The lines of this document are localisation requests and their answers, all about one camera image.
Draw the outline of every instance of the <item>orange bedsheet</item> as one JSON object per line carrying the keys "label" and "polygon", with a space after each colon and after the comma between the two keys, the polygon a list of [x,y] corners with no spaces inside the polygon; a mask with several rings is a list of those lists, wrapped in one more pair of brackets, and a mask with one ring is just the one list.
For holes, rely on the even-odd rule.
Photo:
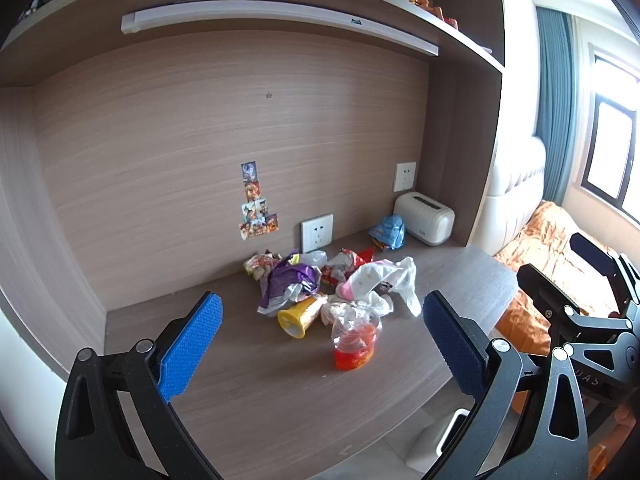
{"label": "orange bedsheet", "polygon": [[[542,202],[518,236],[494,257],[514,271],[523,264],[533,264],[574,300],[581,314],[608,317],[618,311],[613,292],[607,279],[571,250],[569,240],[575,232],[582,231],[567,211],[553,202]],[[582,234],[609,250],[585,232]],[[522,290],[517,291],[496,328],[520,352],[549,353],[549,323]],[[525,398],[524,392],[516,394],[516,411],[522,411]],[[618,426],[590,450],[590,480],[606,467],[636,423],[626,404],[615,415]]]}

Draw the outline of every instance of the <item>window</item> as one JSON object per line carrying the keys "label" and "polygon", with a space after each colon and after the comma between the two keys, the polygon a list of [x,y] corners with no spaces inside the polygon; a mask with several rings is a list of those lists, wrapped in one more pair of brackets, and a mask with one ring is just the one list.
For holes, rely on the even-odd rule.
{"label": "window", "polygon": [[640,219],[640,77],[596,56],[593,131],[582,186]]}

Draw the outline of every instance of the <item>white electrical socket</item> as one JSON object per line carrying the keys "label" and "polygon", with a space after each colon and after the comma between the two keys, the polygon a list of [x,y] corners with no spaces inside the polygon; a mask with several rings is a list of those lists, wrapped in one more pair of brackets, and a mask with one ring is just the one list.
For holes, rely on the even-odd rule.
{"label": "white electrical socket", "polygon": [[414,186],[415,162],[403,162],[396,165],[396,179],[394,191],[404,191]]}
{"label": "white electrical socket", "polygon": [[331,243],[334,232],[334,215],[319,216],[302,222],[302,252],[315,251]]}

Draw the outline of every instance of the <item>curtain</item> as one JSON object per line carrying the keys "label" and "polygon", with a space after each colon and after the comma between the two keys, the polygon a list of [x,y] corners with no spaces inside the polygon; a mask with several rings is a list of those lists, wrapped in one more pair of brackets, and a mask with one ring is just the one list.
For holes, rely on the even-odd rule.
{"label": "curtain", "polygon": [[570,17],[537,7],[540,98],[536,135],[546,148],[544,200],[562,205],[574,157],[577,74]]}

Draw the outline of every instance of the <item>sticker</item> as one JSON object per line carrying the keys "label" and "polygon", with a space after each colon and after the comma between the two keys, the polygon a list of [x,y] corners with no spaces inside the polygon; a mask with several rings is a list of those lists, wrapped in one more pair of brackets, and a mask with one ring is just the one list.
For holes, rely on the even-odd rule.
{"label": "sticker", "polygon": [[247,182],[244,184],[244,190],[246,192],[246,201],[253,202],[260,198],[260,182]]}
{"label": "sticker", "polygon": [[247,202],[242,204],[242,221],[244,223],[250,222],[258,218],[256,211],[256,202]]}
{"label": "sticker", "polygon": [[267,222],[264,219],[264,216],[262,218],[251,220],[251,231],[253,234],[250,234],[250,236],[260,236],[267,232]]}
{"label": "sticker", "polygon": [[278,230],[278,215],[269,214],[267,199],[260,196],[260,182],[258,182],[258,167],[255,161],[240,164],[242,168],[242,182],[246,193],[246,203],[240,206],[242,223],[238,224],[242,240],[254,236],[273,233]]}
{"label": "sticker", "polygon": [[260,198],[254,202],[255,217],[261,218],[269,214],[269,208],[267,207],[267,199]]}
{"label": "sticker", "polygon": [[242,240],[246,240],[249,236],[252,236],[251,224],[249,222],[240,224],[238,227],[240,228],[240,235],[242,236]]}
{"label": "sticker", "polygon": [[245,162],[240,166],[242,167],[242,180],[245,184],[258,181],[258,168],[255,165],[255,160],[253,162]]}
{"label": "sticker", "polygon": [[268,215],[265,217],[265,222],[267,224],[267,232],[274,233],[278,230],[278,215]]}

